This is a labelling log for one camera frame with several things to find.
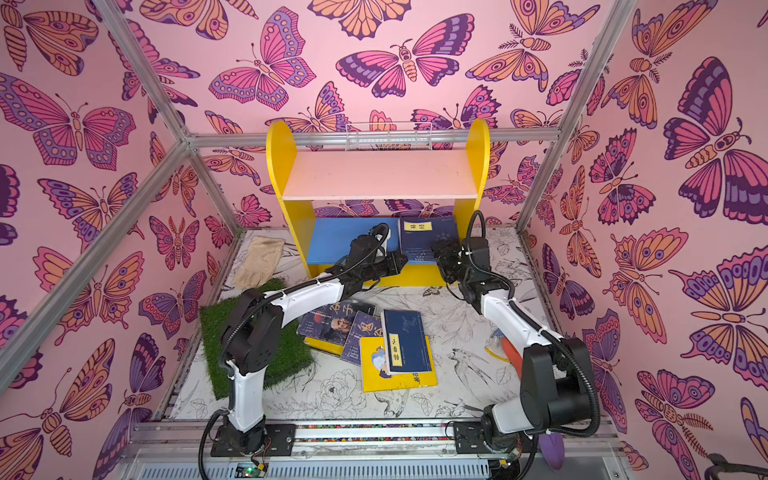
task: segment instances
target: dark blue book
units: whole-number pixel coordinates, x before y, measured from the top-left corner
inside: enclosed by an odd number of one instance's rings
[[[321,306],[301,317],[296,332],[309,338],[344,345],[355,321],[355,315],[358,312],[373,313],[374,308],[370,303],[350,300]]]
[[[341,353],[341,359],[345,362],[362,365],[360,362],[360,339],[364,336],[384,336],[382,332],[382,321],[373,315],[365,312],[358,312],[355,315],[355,322],[346,337],[344,351]]]
[[[398,228],[400,251],[409,261],[434,263],[432,245],[447,240],[458,242],[454,217],[401,218]]]
[[[384,310],[382,328],[388,373],[432,371],[421,313],[410,310]]]

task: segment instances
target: pink shelf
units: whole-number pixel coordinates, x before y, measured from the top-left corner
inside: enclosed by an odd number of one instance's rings
[[[283,200],[477,198],[464,150],[299,152]]]

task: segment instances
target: yellow book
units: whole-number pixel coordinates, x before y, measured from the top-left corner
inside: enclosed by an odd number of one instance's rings
[[[304,339],[304,343],[311,346],[314,349],[332,353],[333,355],[340,356],[341,352],[344,351],[344,345],[336,345],[335,343],[326,342],[324,340],[318,340],[310,337],[306,337]]]
[[[415,389],[422,386],[437,385],[435,362],[432,360],[432,348],[427,339],[429,365],[432,371],[428,373],[403,373],[389,376],[384,370],[386,353],[384,352],[384,337],[364,336],[360,339],[360,359],[362,360],[362,390],[363,392],[380,392],[382,390]]]

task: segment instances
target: green turf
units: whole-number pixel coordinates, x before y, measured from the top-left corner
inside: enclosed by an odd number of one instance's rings
[[[280,290],[284,288],[283,282],[273,278],[261,287],[259,291]],[[200,321],[203,327],[203,348],[208,364],[208,374],[214,386],[216,399],[222,399],[230,394],[229,379],[227,373],[219,367],[218,358],[221,351],[219,338],[224,325],[230,316],[230,311],[237,305],[239,297],[224,300],[216,305],[205,306],[200,309]],[[266,368],[264,375],[264,388],[274,385],[295,375],[312,364],[310,348],[304,343],[304,337],[296,334],[299,325],[298,319],[292,321],[283,328],[280,337],[280,346],[275,358]]]

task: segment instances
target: beige glove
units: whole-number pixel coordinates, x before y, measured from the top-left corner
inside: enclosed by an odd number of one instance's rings
[[[235,273],[234,286],[248,289],[265,284],[275,273],[284,244],[282,238],[254,237],[243,264]]]

